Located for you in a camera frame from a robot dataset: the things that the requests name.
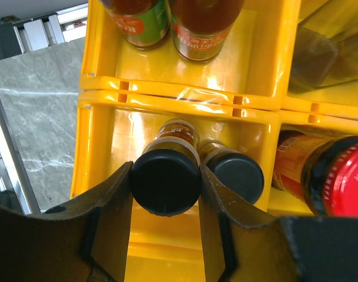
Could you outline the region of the black-cap spice shaker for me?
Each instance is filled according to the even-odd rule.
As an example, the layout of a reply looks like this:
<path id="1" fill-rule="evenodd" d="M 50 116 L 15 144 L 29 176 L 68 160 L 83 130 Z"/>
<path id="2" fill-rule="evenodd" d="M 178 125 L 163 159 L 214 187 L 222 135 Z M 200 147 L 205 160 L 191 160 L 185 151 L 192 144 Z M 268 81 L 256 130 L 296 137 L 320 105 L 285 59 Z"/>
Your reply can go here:
<path id="1" fill-rule="evenodd" d="M 249 156 L 217 140 L 206 140 L 199 146 L 201 164 L 233 192 L 254 204 L 263 192 L 265 179 L 259 164 Z"/>
<path id="2" fill-rule="evenodd" d="M 171 119 L 159 129 L 131 171 L 137 203 L 157 216 L 189 210 L 200 195 L 200 136 L 190 122 Z"/>

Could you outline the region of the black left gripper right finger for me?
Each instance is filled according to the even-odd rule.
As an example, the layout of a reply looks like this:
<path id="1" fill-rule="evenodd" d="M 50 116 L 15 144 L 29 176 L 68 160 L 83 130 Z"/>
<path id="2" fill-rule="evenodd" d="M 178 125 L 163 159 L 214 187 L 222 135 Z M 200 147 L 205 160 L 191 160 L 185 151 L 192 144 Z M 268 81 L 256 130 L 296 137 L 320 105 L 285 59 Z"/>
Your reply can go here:
<path id="1" fill-rule="evenodd" d="M 358 281 L 358 218 L 275 217 L 200 172 L 207 281 Z"/>

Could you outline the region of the black-cap spice shaker back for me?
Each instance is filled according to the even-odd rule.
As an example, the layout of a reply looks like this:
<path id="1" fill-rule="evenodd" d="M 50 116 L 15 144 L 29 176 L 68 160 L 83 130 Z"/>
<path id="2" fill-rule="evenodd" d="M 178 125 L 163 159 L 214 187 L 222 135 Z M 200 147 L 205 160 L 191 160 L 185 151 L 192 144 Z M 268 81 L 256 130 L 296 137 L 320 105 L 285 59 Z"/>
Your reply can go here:
<path id="1" fill-rule="evenodd" d="M 131 171 L 137 203 L 157 216 L 189 210 L 200 195 L 200 136 L 190 122 L 171 119 L 159 129 Z"/>

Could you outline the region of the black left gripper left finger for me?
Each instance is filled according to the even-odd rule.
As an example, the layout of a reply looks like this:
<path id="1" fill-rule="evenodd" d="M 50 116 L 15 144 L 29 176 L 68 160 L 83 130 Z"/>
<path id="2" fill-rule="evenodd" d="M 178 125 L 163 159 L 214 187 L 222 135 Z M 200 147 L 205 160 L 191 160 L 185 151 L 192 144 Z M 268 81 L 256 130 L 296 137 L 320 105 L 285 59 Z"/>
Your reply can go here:
<path id="1" fill-rule="evenodd" d="M 131 167 L 44 214 L 0 205 L 0 281 L 123 281 Z"/>

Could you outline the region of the green-label sauce bottle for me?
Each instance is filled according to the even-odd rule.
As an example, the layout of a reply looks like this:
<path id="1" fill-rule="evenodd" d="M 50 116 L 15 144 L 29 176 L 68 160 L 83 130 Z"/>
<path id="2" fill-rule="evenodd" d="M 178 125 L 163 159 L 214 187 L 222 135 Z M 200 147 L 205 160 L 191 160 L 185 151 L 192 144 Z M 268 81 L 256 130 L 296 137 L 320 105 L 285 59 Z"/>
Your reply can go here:
<path id="1" fill-rule="evenodd" d="M 214 58 L 243 4 L 241 0 L 169 1 L 173 42 L 180 55 L 195 62 Z"/>
<path id="2" fill-rule="evenodd" d="M 138 49 L 160 44 L 169 32 L 170 13 L 164 0 L 102 1 L 124 39 Z"/>

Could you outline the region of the black-cap spice shaker front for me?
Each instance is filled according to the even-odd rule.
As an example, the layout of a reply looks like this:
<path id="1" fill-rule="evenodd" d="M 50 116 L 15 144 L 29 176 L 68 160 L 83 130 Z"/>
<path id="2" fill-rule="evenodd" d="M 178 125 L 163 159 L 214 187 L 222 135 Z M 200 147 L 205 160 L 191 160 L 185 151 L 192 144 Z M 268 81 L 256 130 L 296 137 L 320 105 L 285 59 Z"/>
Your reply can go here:
<path id="1" fill-rule="evenodd" d="M 233 192 L 254 204 L 263 192 L 265 179 L 259 164 L 249 156 L 217 140 L 206 140 L 199 146 L 201 164 Z"/>

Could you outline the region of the red-lid sauce jar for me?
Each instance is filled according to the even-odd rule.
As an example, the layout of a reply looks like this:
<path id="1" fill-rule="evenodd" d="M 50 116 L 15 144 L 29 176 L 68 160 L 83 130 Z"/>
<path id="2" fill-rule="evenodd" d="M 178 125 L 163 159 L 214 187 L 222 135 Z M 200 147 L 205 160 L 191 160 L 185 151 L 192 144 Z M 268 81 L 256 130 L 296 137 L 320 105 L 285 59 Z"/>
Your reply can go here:
<path id="1" fill-rule="evenodd" d="M 358 217 L 358 136 L 282 131 L 272 186 L 306 203 L 315 215 Z"/>

